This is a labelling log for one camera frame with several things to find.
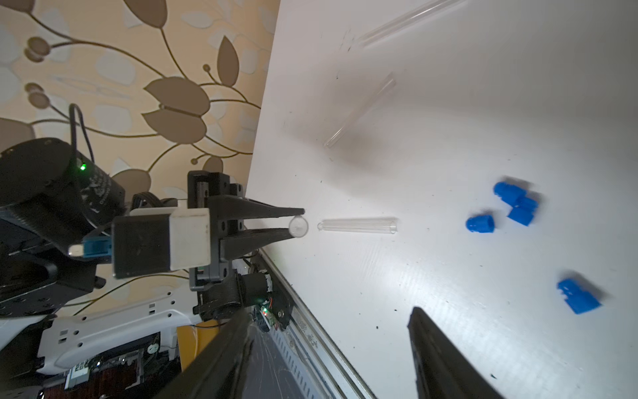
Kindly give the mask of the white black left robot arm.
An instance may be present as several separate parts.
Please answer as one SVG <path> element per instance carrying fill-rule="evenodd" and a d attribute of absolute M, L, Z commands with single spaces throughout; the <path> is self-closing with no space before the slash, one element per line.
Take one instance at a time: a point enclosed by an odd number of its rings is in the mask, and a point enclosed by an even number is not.
<path fill-rule="evenodd" d="M 201 319 L 227 319 L 272 297 L 264 277 L 243 277 L 236 259 L 292 239 L 291 228 L 247 229 L 248 219 L 300 220 L 244 196 L 226 174 L 191 171 L 187 200 L 125 189 L 76 147 L 36 139 L 1 154 L 1 314 L 51 314 L 100 287 L 98 264 L 118 279 L 186 270 Z"/>

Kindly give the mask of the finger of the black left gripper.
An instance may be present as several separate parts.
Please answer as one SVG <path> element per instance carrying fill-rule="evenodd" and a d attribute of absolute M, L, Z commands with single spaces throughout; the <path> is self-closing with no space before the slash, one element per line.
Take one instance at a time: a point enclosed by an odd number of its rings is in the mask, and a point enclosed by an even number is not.
<path fill-rule="evenodd" d="M 217 219 L 275 219 L 304 214 L 303 208 L 277 207 L 243 197 L 211 197 L 211 215 Z"/>
<path fill-rule="evenodd" d="M 294 239 L 294 236 L 284 228 L 238 231 L 219 241 L 219 258 L 232 261 L 269 244 L 288 239 Z"/>

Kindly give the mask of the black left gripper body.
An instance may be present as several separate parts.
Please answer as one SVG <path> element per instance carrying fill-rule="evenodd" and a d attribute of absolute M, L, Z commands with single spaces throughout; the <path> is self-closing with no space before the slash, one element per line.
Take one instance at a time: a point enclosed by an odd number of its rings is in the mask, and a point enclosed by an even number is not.
<path fill-rule="evenodd" d="M 221 172 L 190 171 L 187 177 L 187 207 L 189 209 L 208 207 L 208 199 L 218 196 L 244 197 L 244 187 L 234 178 Z M 213 284 L 224 281 L 232 270 L 232 262 L 219 258 L 219 240 L 229 233 L 239 231 L 241 223 L 237 220 L 219 221 L 210 212 L 211 263 L 189 270 L 189 286 L 193 291 L 206 291 Z"/>

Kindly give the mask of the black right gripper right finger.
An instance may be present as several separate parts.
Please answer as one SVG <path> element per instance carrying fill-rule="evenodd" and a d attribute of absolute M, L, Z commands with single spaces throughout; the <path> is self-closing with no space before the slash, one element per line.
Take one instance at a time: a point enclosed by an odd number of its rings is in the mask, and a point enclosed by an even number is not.
<path fill-rule="evenodd" d="M 426 314 L 415 307 L 408 323 L 419 398 L 500 398 Z"/>

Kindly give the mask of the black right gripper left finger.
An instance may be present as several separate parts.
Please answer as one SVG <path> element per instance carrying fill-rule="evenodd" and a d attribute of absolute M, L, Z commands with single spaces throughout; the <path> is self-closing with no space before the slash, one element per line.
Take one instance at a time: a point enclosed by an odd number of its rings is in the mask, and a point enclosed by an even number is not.
<path fill-rule="evenodd" d="M 252 327 L 253 320 L 247 312 L 235 314 L 204 352 L 156 397 L 241 398 L 254 345 Z"/>

